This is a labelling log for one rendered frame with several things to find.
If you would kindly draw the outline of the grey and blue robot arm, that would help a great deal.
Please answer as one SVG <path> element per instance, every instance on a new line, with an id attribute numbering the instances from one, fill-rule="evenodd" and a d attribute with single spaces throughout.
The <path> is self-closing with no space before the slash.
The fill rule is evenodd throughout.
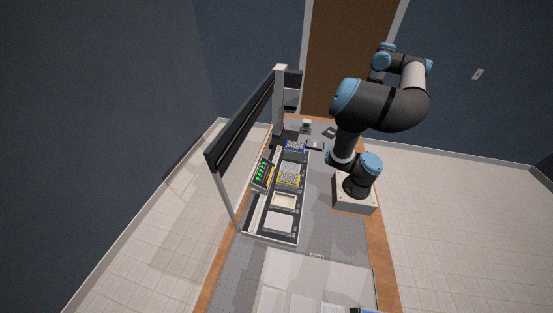
<path id="1" fill-rule="evenodd" d="M 338 126 L 335 143 L 325 154 L 325 163 L 348 174 L 344 192 L 356 200 L 366 199 L 383 169 L 379 156 L 355 152 L 363 131 L 368 128 L 396 133 L 418 125 L 430 109 L 425 78 L 432 60 L 395 52 L 396 45 L 382 42 L 371 59 L 369 78 L 382 80 L 386 72 L 399 74 L 398 88 L 360 78 L 344 78 L 333 97 L 329 115 Z M 353 134 L 351 134 L 353 133 Z"/>

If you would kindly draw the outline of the grey rectangular panel with label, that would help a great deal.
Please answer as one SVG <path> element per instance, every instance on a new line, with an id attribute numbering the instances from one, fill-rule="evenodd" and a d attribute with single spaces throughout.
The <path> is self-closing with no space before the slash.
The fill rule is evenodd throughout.
<path id="1" fill-rule="evenodd" d="M 306 146 L 311 147 L 311 148 L 315 148 L 315 149 L 322 149 L 323 150 L 323 142 L 308 140 Z"/>

